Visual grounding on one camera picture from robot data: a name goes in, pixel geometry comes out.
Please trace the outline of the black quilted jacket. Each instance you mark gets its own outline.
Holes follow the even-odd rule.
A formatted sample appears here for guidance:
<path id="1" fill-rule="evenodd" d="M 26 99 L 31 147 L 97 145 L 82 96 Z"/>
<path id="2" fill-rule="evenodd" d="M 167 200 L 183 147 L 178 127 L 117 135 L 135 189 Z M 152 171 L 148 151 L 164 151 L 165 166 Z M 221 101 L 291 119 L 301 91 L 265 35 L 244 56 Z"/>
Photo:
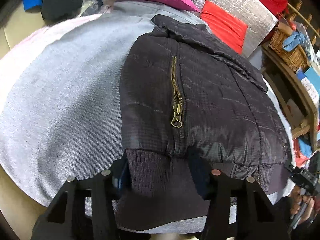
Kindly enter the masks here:
<path id="1" fill-rule="evenodd" d="M 131 189 L 119 200 L 118 225 L 145 231 L 205 216 L 209 203 L 189 163 L 284 192 L 291 137 L 259 70 L 202 24 L 164 15 L 152 22 L 121 70 Z"/>

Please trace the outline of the grey knit blanket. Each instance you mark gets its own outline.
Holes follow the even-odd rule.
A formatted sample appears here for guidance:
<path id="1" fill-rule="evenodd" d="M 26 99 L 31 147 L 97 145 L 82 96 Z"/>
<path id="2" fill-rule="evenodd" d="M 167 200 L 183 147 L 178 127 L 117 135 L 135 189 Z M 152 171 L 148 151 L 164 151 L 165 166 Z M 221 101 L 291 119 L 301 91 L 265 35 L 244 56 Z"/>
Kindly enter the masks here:
<path id="1" fill-rule="evenodd" d="M 39 39 L 20 43 L 1 59 L 1 166 L 29 197 L 48 205 L 68 175 L 92 177 L 125 153 L 121 70 L 137 38 L 153 31 L 156 15 L 202 24 L 214 35 L 192 13 L 119 0 L 111 13 L 59 40 L 46 46 Z M 264 82 L 291 137 L 276 97 Z M 267 196 L 276 203 L 293 187 L 288 176 L 284 192 Z M 197 232 L 204 220 L 205 216 L 133 232 Z"/>

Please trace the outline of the wooden shelf unit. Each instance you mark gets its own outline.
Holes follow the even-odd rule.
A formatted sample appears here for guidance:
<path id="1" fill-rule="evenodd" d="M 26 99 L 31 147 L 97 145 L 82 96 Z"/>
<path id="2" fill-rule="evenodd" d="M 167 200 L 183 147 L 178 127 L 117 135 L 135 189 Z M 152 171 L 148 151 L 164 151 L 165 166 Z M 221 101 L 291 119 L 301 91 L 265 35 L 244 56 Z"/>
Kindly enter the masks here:
<path id="1" fill-rule="evenodd" d="M 316 151 L 318 108 L 297 76 L 299 70 L 308 69 L 309 62 L 302 46 L 298 45 L 293 51 L 283 49 L 283 41 L 292 33 L 289 21 L 282 17 L 271 39 L 261 46 L 264 56 L 261 73 L 276 94 L 280 108 L 290 124 L 292 139 L 307 135 L 311 149 Z"/>

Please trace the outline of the light blue cloth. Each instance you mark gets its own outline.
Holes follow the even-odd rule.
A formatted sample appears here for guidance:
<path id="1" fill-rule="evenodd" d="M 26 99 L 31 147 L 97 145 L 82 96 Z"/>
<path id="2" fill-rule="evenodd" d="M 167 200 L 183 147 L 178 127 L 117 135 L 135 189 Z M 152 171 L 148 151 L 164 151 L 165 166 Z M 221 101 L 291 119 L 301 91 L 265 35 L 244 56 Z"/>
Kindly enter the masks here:
<path id="1" fill-rule="evenodd" d="M 282 48 L 285 51 L 293 51 L 298 45 L 304 46 L 307 42 L 306 36 L 300 31 L 294 31 L 283 41 Z"/>

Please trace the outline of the red-orange cushion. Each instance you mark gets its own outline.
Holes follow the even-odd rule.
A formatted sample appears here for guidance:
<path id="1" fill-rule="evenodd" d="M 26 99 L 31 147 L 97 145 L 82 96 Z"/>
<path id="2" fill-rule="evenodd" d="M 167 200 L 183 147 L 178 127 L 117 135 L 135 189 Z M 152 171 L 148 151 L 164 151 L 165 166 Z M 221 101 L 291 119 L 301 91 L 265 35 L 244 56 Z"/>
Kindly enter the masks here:
<path id="1" fill-rule="evenodd" d="M 248 25 L 206 0 L 200 18 L 208 24 L 212 33 L 238 54 L 242 54 Z"/>

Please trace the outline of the silver foil insulation mat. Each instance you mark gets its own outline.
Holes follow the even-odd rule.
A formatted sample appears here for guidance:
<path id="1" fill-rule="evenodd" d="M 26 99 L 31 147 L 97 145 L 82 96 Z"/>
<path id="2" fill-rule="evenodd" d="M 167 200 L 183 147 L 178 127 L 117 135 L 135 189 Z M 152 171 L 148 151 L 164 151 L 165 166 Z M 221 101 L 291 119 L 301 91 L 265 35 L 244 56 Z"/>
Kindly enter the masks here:
<path id="1" fill-rule="evenodd" d="M 191 0 L 202 9 L 206 0 Z M 276 26 L 277 18 L 259 0 L 208 0 L 248 25 L 242 55 L 249 57 Z"/>

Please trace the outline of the pink striped sheet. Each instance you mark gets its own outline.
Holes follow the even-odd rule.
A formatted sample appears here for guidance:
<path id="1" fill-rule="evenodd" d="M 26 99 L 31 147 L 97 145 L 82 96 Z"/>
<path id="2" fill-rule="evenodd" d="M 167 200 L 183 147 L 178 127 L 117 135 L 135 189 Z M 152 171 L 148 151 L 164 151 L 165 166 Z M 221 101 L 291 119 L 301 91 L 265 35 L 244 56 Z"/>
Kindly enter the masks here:
<path id="1" fill-rule="evenodd" d="M 59 40 L 61 37 L 63 37 L 63 35 L 67 34 L 73 29 L 85 23 L 96 20 L 101 15 L 102 14 L 94 14 L 89 16 L 77 17 L 77 18 L 60 22 L 52 26 L 46 26 L 46 27 L 37 29 L 36 31 L 29 34 L 24 39 L 20 39 L 19 42 L 16 43 L 16 45 L 20 43 L 28 42 L 28 41 L 36 41 L 36 39 L 39 39 L 40 41 L 43 41 L 46 46 L 48 44 L 53 43 L 54 41 Z"/>

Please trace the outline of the clear plastic bag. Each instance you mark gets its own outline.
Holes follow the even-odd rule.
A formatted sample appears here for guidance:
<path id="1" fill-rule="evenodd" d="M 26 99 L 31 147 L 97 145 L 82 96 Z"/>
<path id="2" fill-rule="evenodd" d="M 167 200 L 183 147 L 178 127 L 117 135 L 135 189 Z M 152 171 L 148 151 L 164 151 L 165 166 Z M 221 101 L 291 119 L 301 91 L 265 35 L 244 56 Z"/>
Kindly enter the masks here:
<path id="1" fill-rule="evenodd" d="M 78 17 L 110 13 L 114 0 L 83 0 Z"/>

